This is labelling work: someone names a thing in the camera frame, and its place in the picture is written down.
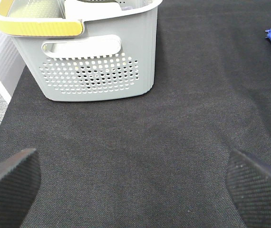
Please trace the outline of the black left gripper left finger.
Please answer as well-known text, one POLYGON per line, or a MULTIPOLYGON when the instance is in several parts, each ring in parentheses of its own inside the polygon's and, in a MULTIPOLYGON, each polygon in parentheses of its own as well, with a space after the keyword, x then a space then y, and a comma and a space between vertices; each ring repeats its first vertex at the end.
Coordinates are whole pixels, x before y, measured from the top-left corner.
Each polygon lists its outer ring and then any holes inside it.
POLYGON ((24 149, 0 163, 0 228, 19 228, 41 184, 39 154, 24 149))

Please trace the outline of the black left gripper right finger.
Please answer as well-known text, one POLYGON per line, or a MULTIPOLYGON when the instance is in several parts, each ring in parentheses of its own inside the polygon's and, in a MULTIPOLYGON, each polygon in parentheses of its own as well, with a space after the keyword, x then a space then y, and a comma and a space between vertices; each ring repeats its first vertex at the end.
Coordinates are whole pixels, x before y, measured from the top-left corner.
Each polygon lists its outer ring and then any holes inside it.
POLYGON ((271 165, 233 149, 225 184, 246 227, 271 228, 271 165))

